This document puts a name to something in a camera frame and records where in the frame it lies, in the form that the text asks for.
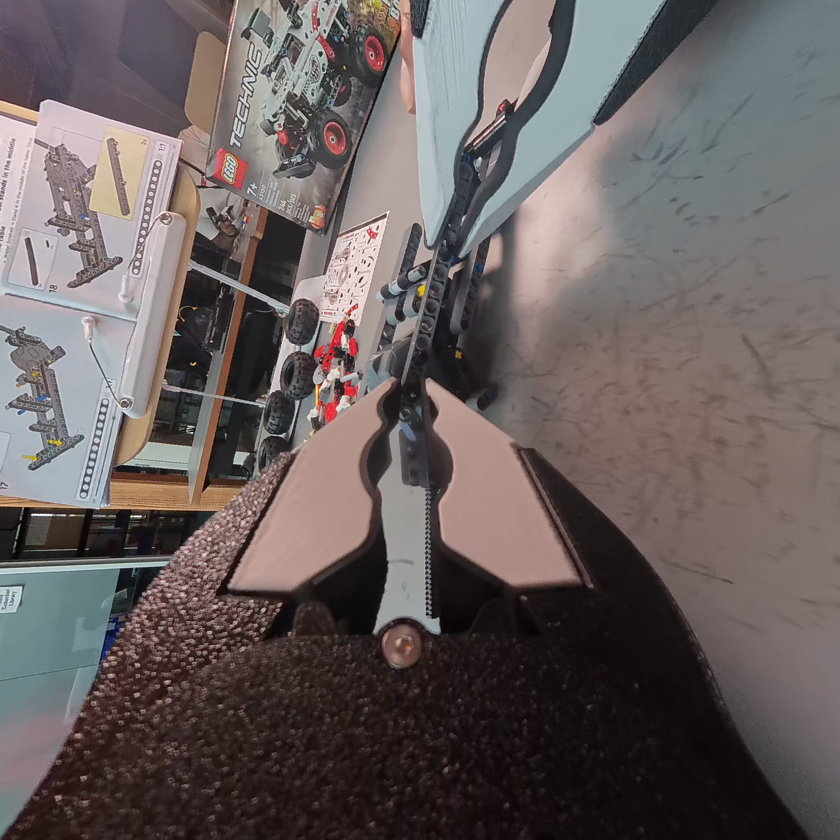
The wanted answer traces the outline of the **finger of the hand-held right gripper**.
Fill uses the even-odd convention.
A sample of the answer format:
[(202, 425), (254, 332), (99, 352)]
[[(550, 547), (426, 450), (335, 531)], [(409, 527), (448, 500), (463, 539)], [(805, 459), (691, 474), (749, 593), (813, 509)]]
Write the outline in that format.
[(593, 131), (595, 116), (664, 4), (555, 3), (549, 51), (465, 217), (465, 246), (496, 230)]
[(561, 75), (561, 2), (553, 2), (549, 40), (501, 127), (495, 164), (484, 181), (465, 161), (480, 120), (490, 46), (511, 2), (413, 2), (413, 101), (419, 195), (426, 239), (483, 239), (556, 168), (561, 119), (554, 105)]

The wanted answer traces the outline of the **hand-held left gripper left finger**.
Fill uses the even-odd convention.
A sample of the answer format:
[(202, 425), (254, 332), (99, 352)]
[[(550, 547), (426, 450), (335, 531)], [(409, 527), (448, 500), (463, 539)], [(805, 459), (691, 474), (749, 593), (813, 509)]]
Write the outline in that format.
[(357, 560), (382, 527), (399, 382), (387, 379), (302, 444), (227, 589), (293, 595)]

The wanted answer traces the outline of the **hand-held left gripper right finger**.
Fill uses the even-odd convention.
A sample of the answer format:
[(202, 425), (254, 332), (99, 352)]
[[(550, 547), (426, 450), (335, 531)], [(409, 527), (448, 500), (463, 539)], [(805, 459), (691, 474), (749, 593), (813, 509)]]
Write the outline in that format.
[(444, 547), (516, 592), (581, 586), (516, 442), (434, 381), (432, 432), (448, 457), (438, 503)]

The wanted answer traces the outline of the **pile of red white bricks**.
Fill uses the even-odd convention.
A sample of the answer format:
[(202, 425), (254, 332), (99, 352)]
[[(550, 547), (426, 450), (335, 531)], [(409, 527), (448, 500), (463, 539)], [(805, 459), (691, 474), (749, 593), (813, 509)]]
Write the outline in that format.
[(350, 314), (334, 325), (330, 341), (314, 352), (317, 366), (312, 376), (315, 403), (308, 413), (310, 434), (333, 422), (360, 396), (361, 373), (356, 370), (359, 345), (354, 337), (353, 318), (356, 313), (357, 307), (352, 306)]

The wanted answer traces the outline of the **grey toy brick chassis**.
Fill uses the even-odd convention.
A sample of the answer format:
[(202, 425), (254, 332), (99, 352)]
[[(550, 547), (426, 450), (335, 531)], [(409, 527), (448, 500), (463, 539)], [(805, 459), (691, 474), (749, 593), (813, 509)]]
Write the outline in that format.
[(423, 229), (414, 224), (395, 278), (377, 294), (384, 303), (381, 335), (364, 376), (370, 389), (382, 377), (401, 378), (409, 386), (399, 409), (401, 444), (408, 455), (419, 454), (424, 442), (421, 375), (428, 375), (480, 413), (498, 397), (498, 384), (480, 381), (460, 345), (476, 314), (490, 238), (464, 257), (458, 256), (455, 238), (469, 200), (492, 166), (492, 155), (501, 149), (502, 135), (517, 104), (517, 100), (502, 100), (495, 118), (467, 143), (456, 167), (454, 204), (431, 259), (415, 263)]

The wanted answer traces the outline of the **grey desk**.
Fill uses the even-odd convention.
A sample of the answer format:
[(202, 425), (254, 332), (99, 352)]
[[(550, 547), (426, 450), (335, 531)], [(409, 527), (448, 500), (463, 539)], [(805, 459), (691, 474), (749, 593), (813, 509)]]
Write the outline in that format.
[(718, 2), (492, 243), (488, 417), (633, 540), (838, 838), (838, 2)]

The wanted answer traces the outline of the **wooden table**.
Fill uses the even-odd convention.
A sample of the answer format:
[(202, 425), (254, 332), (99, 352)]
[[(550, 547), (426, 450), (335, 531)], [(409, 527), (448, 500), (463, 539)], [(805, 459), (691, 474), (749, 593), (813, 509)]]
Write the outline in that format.
[[(140, 455), (149, 443), (155, 413), (165, 384), (166, 363), (172, 346), (175, 324), (179, 318), (181, 298), (188, 268), (186, 260), (192, 253), (192, 244), (183, 241), (178, 273), (163, 337), (153, 345), (158, 350), (154, 370), (153, 388), (147, 410), (141, 418), (126, 419), (119, 431), (114, 451), (114, 464), (125, 466)], [(142, 472), (125, 472), (114, 469), (110, 481), (110, 506), (118, 509), (140, 510), (205, 510), (216, 511), (227, 504), (235, 492), (244, 485), (243, 479), (212, 479), (209, 465), (219, 421), (225, 403), (235, 405), (231, 397), (222, 394), (233, 362), (237, 334), (243, 320), (245, 294), (234, 290), (230, 317), (224, 331), (224, 340), (212, 358), (208, 369), (206, 390), (197, 398), (198, 415), (192, 445), (169, 452), (166, 475)]]

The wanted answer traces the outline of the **toy truck cardboard box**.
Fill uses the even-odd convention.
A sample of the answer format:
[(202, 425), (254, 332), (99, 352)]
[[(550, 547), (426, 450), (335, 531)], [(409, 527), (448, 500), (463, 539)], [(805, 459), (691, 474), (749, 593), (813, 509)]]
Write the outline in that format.
[(400, 31), (399, 1), (237, 1), (207, 180), (323, 235)]

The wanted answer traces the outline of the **white sticker sheet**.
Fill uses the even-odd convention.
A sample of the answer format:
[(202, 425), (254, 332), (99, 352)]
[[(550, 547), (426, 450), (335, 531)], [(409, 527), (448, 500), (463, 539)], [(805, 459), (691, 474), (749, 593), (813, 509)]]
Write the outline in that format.
[(327, 264), (319, 307), (320, 320), (361, 322), (389, 213), (339, 234)]

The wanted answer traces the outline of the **white and wooden book stand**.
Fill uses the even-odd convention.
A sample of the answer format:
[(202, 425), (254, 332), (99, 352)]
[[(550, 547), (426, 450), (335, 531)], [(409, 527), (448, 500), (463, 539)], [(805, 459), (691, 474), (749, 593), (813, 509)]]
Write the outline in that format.
[(146, 446), (154, 425), (154, 415), (164, 385), (165, 367), (172, 346), (181, 300), (189, 271), (232, 288), (234, 301), (250, 297), (279, 317), (285, 317), (287, 305), (222, 272), (198, 264), (192, 258), (200, 199), (186, 165), (179, 163), (170, 204), (154, 217), (146, 254), (149, 272), (140, 294), (140, 308), (133, 322), (125, 350), (118, 353), (111, 367), (102, 363), (95, 340), (103, 335), (104, 316), (82, 319), (90, 357), (98, 367), (101, 383), (119, 408), (122, 421), (114, 440), (112, 466), (129, 463)]

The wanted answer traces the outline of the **building instruction booklet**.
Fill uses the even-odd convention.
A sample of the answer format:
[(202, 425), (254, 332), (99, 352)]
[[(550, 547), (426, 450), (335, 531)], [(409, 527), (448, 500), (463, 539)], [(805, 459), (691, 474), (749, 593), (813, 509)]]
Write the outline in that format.
[(110, 368), (149, 272), (154, 217), (170, 204), (182, 144), (43, 101), (2, 113), (2, 495), (81, 508), (109, 502), (122, 414), (81, 324)]

